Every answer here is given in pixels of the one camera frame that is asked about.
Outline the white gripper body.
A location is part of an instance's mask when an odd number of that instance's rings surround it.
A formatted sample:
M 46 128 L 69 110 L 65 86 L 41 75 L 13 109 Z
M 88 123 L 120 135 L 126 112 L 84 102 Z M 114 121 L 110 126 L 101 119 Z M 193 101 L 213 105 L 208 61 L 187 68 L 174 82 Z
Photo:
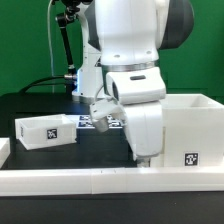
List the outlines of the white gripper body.
M 133 158 L 150 158 L 162 150 L 163 116 L 159 101 L 124 107 L 124 131 Z

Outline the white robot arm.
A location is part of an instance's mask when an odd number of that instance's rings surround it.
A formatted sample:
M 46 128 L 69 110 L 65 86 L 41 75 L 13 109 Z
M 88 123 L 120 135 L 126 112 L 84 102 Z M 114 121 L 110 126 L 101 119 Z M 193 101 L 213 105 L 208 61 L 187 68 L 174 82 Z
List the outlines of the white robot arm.
M 179 47 L 194 26 L 190 0 L 56 0 L 73 99 L 90 105 L 93 125 L 122 123 L 133 158 L 162 150 L 166 86 L 158 52 Z

